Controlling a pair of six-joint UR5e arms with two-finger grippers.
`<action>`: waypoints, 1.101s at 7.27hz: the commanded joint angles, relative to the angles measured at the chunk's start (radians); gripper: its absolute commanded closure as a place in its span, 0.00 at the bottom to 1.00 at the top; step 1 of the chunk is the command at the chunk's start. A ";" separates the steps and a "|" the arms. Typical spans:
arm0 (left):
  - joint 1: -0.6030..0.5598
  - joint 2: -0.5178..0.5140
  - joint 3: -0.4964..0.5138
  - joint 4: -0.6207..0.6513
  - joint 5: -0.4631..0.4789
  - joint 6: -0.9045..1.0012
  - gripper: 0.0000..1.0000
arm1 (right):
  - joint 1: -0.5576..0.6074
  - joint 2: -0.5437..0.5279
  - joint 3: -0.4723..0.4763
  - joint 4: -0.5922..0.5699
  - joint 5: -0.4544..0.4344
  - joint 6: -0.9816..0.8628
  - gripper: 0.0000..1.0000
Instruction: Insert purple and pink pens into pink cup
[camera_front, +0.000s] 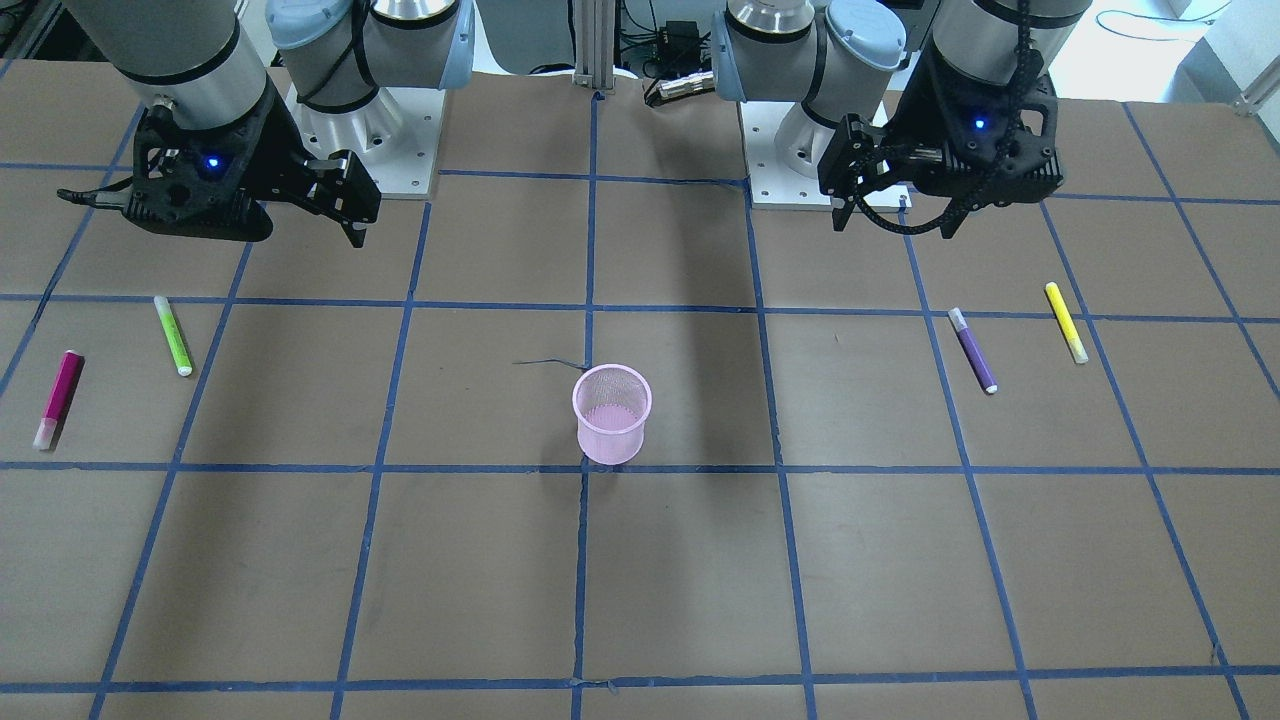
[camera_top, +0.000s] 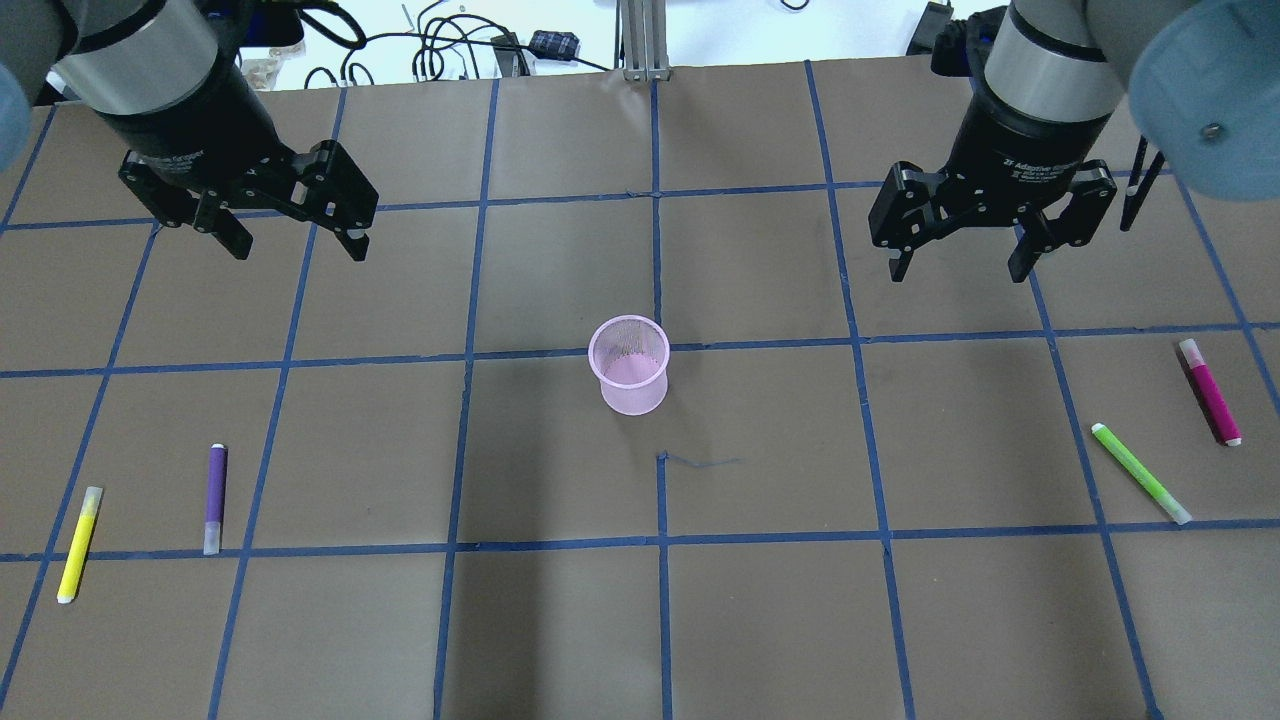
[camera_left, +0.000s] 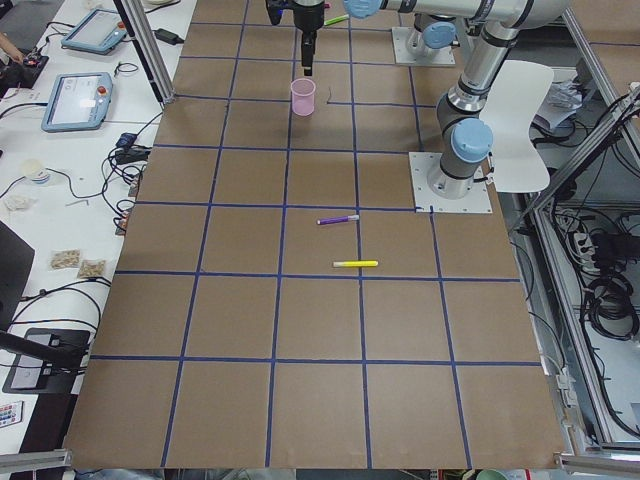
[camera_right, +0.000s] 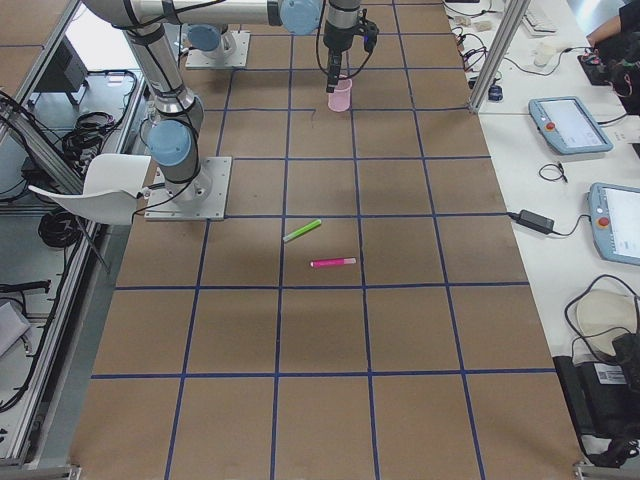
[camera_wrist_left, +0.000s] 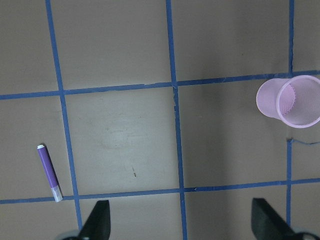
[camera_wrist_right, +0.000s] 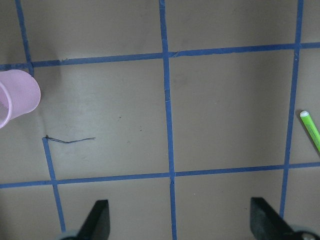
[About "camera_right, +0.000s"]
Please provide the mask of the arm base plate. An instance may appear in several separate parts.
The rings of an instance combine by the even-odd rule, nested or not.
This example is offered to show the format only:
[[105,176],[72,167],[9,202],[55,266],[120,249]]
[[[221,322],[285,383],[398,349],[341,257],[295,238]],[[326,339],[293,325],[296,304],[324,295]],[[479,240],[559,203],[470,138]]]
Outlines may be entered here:
[[155,171],[155,183],[162,188],[151,192],[148,208],[143,211],[149,221],[222,221],[225,217],[232,169],[231,157],[206,157],[200,160],[200,172],[178,194],[181,186],[167,183],[160,167]]
[[250,32],[227,30],[221,33],[208,25],[193,26],[187,33],[189,70],[244,68],[248,59]]

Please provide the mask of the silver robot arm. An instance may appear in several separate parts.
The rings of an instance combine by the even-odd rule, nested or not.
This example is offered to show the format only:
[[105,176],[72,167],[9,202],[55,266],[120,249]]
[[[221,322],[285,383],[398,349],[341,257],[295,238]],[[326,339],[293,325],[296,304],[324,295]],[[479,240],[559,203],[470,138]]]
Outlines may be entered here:
[[237,48],[227,24],[189,24],[187,38],[192,47],[211,58],[229,56]]
[[211,177],[199,158],[203,106],[183,81],[165,35],[172,25],[224,27],[230,24],[281,26],[295,35],[322,35],[328,50],[326,90],[338,86],[342,58],[355,37],[367,51],[378,30],[358,1],[88,1],[86,7],[124,32],[155,95],[160,122],[150,130],[148,148],[164,175],[168,197],[186,204],[209,195]]

